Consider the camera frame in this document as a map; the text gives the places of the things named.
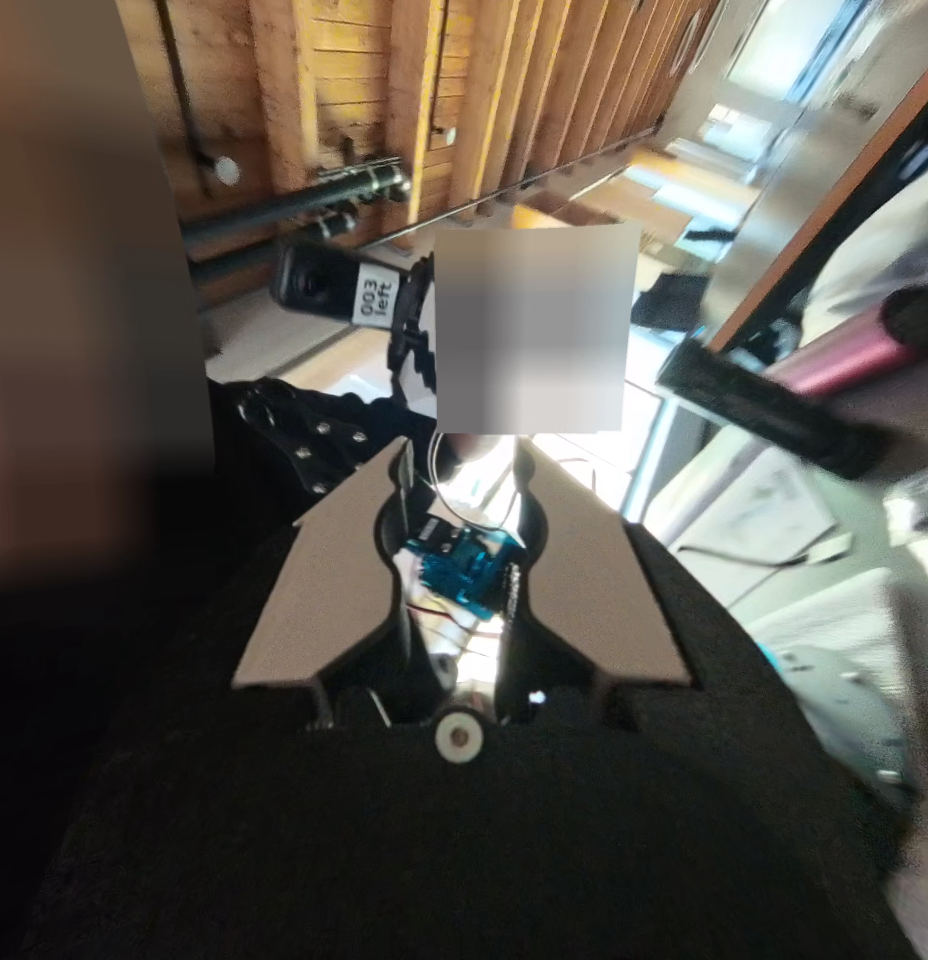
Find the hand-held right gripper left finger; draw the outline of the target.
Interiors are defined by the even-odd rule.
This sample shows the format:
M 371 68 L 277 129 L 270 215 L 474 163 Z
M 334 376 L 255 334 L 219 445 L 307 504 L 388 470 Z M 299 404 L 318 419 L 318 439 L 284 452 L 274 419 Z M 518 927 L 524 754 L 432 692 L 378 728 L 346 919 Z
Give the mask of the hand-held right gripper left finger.
M 349 691 L 391 693 L 412 659 L 394 558 L 409 536 L 413 450 L 397 438 L 295 523 L 232 675 L 234 690 L 309 690 L 330 721 Z

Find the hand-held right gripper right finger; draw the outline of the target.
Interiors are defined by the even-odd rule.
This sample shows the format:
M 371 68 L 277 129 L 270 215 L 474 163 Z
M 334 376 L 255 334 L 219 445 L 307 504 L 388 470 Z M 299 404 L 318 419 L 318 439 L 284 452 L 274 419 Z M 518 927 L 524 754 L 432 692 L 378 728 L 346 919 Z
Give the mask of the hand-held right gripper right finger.
M 506 615 L 503 678 L 690 687 L 624 518 L 532 442 L 516 443 L 514 479 L 526 557 Z

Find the blue toy robot arm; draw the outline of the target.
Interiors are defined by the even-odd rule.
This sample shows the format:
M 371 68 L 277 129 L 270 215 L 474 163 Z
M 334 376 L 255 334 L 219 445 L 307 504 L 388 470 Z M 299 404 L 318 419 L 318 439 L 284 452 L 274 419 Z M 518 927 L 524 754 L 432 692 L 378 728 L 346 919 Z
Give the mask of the blue toy robot arm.
M 510 570 L 525 547 L 501 530 L 483 531 L 430 516 L 404 549 L 420 562 L 420 581 L 432 593 L 480 621 L 506 607 Z

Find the grey desk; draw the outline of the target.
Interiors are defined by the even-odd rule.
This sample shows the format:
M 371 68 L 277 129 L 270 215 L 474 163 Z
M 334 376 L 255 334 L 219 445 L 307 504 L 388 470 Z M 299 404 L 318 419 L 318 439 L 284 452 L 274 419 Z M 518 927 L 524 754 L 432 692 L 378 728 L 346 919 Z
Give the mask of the grey desk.
M 896 291 L 928 287 L 928 97 L 838 196 L 756 310 L 770 318 L 809 283 L 795 352 Z M 724 421 L 645 524 L 768 654 L 827 752 L 902 808 L 918 789 L 912 729 L 928 653 L 928 359 L 801 397 L 885 430 L 884 462 L 848 481 Z

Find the black tripod legs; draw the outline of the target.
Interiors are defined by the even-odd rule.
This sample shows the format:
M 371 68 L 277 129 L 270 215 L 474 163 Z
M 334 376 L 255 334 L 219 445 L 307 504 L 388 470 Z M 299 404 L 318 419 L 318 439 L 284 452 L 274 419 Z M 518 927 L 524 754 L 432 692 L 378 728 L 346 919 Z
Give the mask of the black tripod legs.
M 375 158 L 323 171 L 313 185 L 286 194 L 253 200 L 224 212 L 181 222 L 190 279 L 200 287 L 269 263 L 282 239 L 278 236 L 260 239 L 250 245 L 195 260 L 192 253 L 197 249 L 236 234 L 259 232 L 311 215 L 311 221 L 285 235 L 284 239 L 315 238 L 326 242 L 351 234 L 356 229 L 355 207 L 370 206 L 379 199 L 404 203 L 410 198 L 412 185 L 412 177 L 398 157 Z

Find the black rectangular bar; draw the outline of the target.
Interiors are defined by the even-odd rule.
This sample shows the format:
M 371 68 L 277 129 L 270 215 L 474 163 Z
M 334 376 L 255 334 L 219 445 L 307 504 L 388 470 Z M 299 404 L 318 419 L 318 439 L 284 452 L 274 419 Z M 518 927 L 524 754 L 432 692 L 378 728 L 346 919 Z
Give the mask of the black rectangular bar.
M 890 434 L 840 418 L 821 403 L 740 366 L 698 340 L 675 347 L 656 383 L 702 415 L 738 427 L 799 459 L 848 481 L 887 459 Z

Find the black bag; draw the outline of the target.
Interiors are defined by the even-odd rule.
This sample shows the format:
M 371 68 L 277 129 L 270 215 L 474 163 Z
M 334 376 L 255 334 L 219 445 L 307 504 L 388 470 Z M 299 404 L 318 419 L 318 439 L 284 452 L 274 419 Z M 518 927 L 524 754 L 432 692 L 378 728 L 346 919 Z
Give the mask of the black bag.
M 707 274 L 665 272 L 639 293 L 630 312 L 633 326 L 646 330 L 694 333 L 711 279 Z

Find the pink metal bottle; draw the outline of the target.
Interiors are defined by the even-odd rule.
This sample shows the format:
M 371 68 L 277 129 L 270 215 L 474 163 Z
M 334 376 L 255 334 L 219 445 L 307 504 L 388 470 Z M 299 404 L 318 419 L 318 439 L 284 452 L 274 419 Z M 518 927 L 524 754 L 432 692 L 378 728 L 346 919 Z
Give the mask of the pink metal bottle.
M 766 378 L 826 399 L 928 359 L 928 287 L 890 294 L 770 366 Z

